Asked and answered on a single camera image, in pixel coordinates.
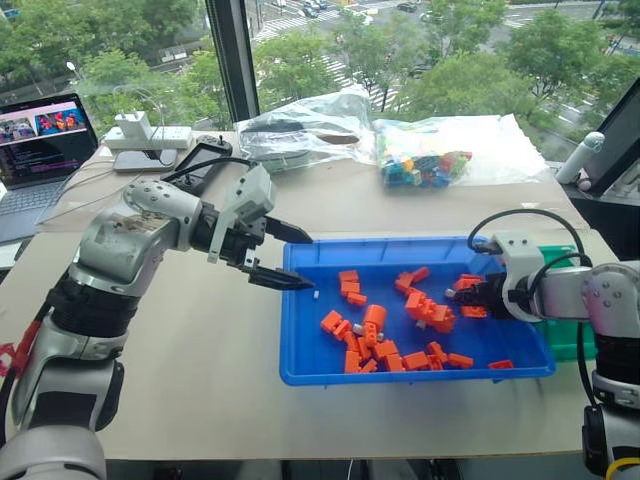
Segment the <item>table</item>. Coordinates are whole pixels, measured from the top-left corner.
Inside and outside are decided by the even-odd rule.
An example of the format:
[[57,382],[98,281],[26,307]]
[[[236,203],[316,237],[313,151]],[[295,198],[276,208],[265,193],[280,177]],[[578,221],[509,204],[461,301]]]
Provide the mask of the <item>table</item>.
[[[219,201],[241,171],[225,169],[207,199]],[[115,175],[89,182],[62,204],[123,182]],[[594,263],[616,260],[551,176],[541,184],[387,194],[375,168],[335,162],[274,182],[273,215],[316,237],[466,234],[491,213],[535,205],[571,221]],[[73,257],[86,221],[76,213],[37,235],[0,287],[3,341],[19,337]],[[554,222],[536,217],[496,222],[487,234],[505,226],[530,230],[540,244],[570,243]],[[280,265],[282,243],[267,240],[257,256]],[[167,252],[130,326],[119,412],[99,434],[107,458],[434,458],[581,448],[586,398],[573,363],[549,378],[498,384],[293,388],[278,376],[279,322],[278,292],[249,285],[202,253]]]

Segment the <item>blue plastic tray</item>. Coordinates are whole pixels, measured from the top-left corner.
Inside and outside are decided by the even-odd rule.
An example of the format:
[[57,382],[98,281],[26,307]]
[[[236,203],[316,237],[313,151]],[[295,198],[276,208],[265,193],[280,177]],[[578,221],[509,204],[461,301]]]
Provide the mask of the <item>blue plastic tray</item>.
[[[404,295],[393,284],[397,275],[427,265],[431,275],[416,287],[437,303],[445,303],[444,291],[461,273],[485,275],[501,271],[495,258],[478,255],[466,246],[466,238],[383,238],[326,240],[313,244],[287,244],[284,268],[315,282],[316,287],[284,292],[280,331],[280,376],[289,385],[339,383],[418,382],[427,380],[507,379],[544,377],[555,372],[551,350],[528,323],[515,320],[468,319],[457,315],[450,334],[430,327],[420,330],[404,309]],[[368,302],[384,306],[385,338],[393,340],[400,355],[425,350],[432,340],[445,352],[474,358],[472,369],[442,371],[376,372],[345,374],[345,344],[320,328],[332,309],[352,323],[362,324],[365,308],[350,305],[340,296],[338,272],[356,269]],[[313,299],[319,290],[320,296]],[[510,359],[514,367],[492,370],[490,362]]]

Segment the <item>clear plastic bag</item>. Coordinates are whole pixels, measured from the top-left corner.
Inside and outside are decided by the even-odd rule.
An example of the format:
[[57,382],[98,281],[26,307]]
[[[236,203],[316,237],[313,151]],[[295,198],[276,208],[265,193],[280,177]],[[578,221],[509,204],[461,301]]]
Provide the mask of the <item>clear plastic bag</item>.
[[369,95],[360,86],[310,97],[236,123],[243,154],[270,173],[352,159],[375,164]]
[[376,120],[374,128],[388,187],[540,182],[547,169],[513,115]]

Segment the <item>glass window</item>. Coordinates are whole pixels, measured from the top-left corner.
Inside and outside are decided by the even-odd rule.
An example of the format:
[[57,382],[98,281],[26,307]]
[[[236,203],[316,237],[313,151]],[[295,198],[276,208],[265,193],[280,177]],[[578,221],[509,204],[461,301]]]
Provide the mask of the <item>glass window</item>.
[[374,115],[514,113],[563,161],[640,74],[637,0],[245,0],[262,111],[352,83]]
[[98,135],[114,116],[229,129],[204,0],[2,0],[0,102],[77,91]]

